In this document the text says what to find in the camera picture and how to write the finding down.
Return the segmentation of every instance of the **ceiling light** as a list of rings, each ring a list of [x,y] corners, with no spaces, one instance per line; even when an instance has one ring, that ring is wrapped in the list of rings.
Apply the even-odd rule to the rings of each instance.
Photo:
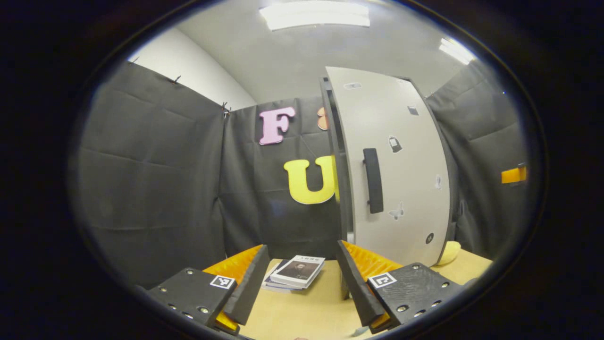
[[[335,1],[300,1],[260,9],[271,31],[287,27],[339,24],[369,27],[369,9]]]
[[[454,57],[464,65],[467,65],[470,63],[470,61],[476,59],[476,57],[470,51],[468,51],[467,48],[462,46],[462,44],[458,43],[457,41],[441,39],[440,43],[441,45],[439,50]]]

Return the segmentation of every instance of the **black fabric backdrop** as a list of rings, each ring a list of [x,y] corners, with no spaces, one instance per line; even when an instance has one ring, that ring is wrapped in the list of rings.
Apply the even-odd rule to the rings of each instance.
[[[263,111],[293,107],[296,114],[284,139],[260,145]],[[307,185],[323,187],[315,159],[330,155],[327,131],[317,125],[321,97],[288,99],[233,111],[225,120],[219,202],[225,219],[226,254],[267,244],[273,258],[310,255],[335,259],[333,241],[342,238],[335,197],[321,204],[301,204],[290,196],[283,165],[306,159]]]
[[[523,108],[487,67],[473,61],[426,99],[457,168],[455,239],[462,248],[495,259],[525,228],[525,183],[501,184],[501,172],[527,163]]]
[[[83,214],[103,255],[149,288],[224,259],[214,205],[220,106],[136,64],[98,88],[79,152]]]

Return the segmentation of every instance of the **ceiling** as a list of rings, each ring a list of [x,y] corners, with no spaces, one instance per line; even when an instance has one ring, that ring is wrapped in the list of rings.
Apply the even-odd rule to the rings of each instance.
[[[462,64],[439,50],[446,35],[399,4],[360,2],[370,27],[318,25],[270,31],[258,9],[275,0],[226,0],[178,28],[212,56],[257,103],[320,96],[325,66],[410,77],[424,96]]]

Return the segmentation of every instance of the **white cabinet door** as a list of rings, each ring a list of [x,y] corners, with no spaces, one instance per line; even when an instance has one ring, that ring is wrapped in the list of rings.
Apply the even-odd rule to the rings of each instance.
[[[435,264],[449,224],[443,145],[410,81],[327,67],[347,154],[355,244],[402,265]],[[375,148],[384,211],[371,214],[363,149]]]

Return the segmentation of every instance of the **black door handle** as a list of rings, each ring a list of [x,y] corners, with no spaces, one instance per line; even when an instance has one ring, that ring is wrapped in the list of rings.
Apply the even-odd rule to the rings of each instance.
[[[377,214],[384,211],[384,196],[382,195],[382,176],[379,172],[378,152],[375,149],[363,149],[363,164],[367,170],[367,186],[369,188],[369,212]]]

